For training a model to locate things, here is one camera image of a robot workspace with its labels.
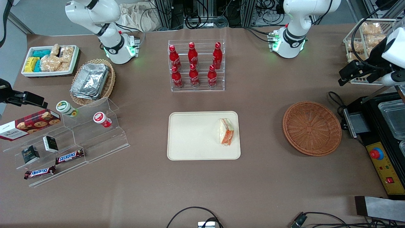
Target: acrylic display stand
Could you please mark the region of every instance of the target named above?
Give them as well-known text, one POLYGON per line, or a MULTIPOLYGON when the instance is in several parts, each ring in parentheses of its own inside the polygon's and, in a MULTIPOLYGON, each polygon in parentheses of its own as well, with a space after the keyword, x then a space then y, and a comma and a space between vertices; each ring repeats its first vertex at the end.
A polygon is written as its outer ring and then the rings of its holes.
POLYGON ((51 181, 78 167, 104 158, 121 149, 129 147, 125 132, 118 125, 116 112, 118 107, 108 98, 103 98, 78 108, 78 115, 74 118, 62 115, 61 123, 34 132, 14 141, 2 140, 4 152, 14 156, 15 167, 23 181, 30 187, 36 187, 51 181), (112 125, 108 128, 93 121, 96 112, 103 112, 111 119, 112 125), (51 153, 45 150, 44 136, 55 138, 59 151, 51 153), (33 163, 25 164, 21 151, 34 145, 40 158, 33 163), (84 157, 56 165, 56 174, 24 180, 28 170, 39 170, 55 165, 55 158, 84 149, 84 157))
POLYGON ((224 91, 225 90, 225 40, 223 39, 210 39, 210 40, 169 40, 169 44, 167 46, 167 53, 168 53, 168 62, 169 62, 169 78, 170 78, 170 86, 172 92, 209 92, 209 91, 224 91), (194 42, 195 49, 198 52, 198 78, 200 80, 200 86, 197 88, 193 88, 191 86, 190 77, 188 75, 190 71, 190 63, 188 61, 188 43, 194 42), (208 87, 208 71, 209 66, 212 65, 212 54, 215 49, 215 43, 221 43, 221 50, 222 50, 222 63, 221 68, 215 70, 217 72, 217 87, 210 89, 208 87), (174 45, 176 47, 176 51, 180 56, 180 63, 181 63, 181 70, 179 71, 181 74, 181 79, 183 80, 184 87, 183 88, 176 88, 173 86, 172 82, 172 65, 170 62, 170 51, 169 46, 174 45))

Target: wicker basket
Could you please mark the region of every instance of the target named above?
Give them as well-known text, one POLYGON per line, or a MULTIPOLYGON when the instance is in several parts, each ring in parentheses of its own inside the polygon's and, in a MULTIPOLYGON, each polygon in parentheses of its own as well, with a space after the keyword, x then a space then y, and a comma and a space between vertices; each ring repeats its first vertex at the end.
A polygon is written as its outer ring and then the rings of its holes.
POLYGON ((342 139, 336 116, 325 106, 311 101, 288 108, 283 117, 283 130, 295 149, 311 156, 332 153, 342 139))
MULTIPOLYGON (((110 68, 110 71, 108 72, 108 76, 107 76, 108 78, 107 78, 107 80, 104 84, 104 88, 101 92, 100 99, 104 98, 104 97, 109 97, 111 95, 111 92, 113 91, 113 87, 114 87, 114 83, 115 83, 115 72, 114 72, 113 66, 111 65, 111 63, 109 63, 108 61, 106 61, 104 59, 94 59, 94 60, 88 61, 87 63, 104 64, 110 68)), ((75 82, 80 70, 82 69, 82 67, 85 64, 83 64, 79 68, 79 70, 76 72, 75 77, 73 78, 72 85, 75 82)), ((91 100, 91 99, 78 98, 78 97, 73 96, 73 94, 70 94, 70 96, 72 97, 73 101, 79 105, 87 105, 87 104, 90 104, 91 102, 95 101, 95 100, 91 100)))

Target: empty wicker basket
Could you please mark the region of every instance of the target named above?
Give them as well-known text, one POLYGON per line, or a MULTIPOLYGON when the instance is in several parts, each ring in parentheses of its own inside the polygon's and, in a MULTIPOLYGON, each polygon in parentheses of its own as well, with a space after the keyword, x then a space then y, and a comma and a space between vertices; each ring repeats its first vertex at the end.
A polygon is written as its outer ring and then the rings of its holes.
POLYGON ((311 156, 332 153, 342 139, 336 116, 325 106, 312 101, 289 107, 284 114, 283 130, 293 147, 311 156))

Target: red switch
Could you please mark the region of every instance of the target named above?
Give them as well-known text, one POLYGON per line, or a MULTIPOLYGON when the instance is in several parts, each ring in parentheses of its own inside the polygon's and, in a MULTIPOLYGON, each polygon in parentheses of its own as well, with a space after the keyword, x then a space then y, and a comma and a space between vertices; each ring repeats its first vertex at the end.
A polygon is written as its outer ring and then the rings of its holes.
POLYGON ((394 182, 394 179, 392 177, 387 177, 387 183, 391 184, 394 182))

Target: table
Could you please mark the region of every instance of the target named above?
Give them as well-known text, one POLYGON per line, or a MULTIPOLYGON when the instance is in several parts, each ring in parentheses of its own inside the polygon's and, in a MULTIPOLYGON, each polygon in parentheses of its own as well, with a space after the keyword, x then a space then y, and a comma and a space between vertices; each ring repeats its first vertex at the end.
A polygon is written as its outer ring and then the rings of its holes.
MULTIPOLYGON (((347 222, 356 216, 356 195, 386 196, 366 150, 344 132, 338 149, 325 157, 295 150, 282 131, 287 108, 316 101, 336 113, 332 90, 346 104, 378 87, 339 87, 345 66, 342 40, 349 25, 313 26, 294 59, 269 53, 265 42, 244 29, 201 29, 147 33, 139 58, 113 65, 117 79, 111 100, 131 147, 81 167, 37 188, 28 188, 14 163, 0 156, 0 224, 4 227, 165 227, 188 206, 213 210, 225 227, 286 227, 300 211, 322 211, 347 222), (167 43, 175 39, 226 40, 224 92, 172 93, 167 43), (222 161, 170 161, 166 157, 172 112, 232 110, 239 115, 241 157, 222 161)), ((263 28, 272 31, 274 28, 263 28)), ((75 44, 79 66, 106 58, 94 35, 28 36, 28 47, 75 44)), ((72 77, 28 79, 14 89, 46 98, 49 107, 70 100, 72 77)), ((8 105, 2 123, 38 108, 8 105)), ((171 227, 196 227, 204 211, 179 215, 171 227)), ((308 222, 336 222, 311 216, 308 222)))

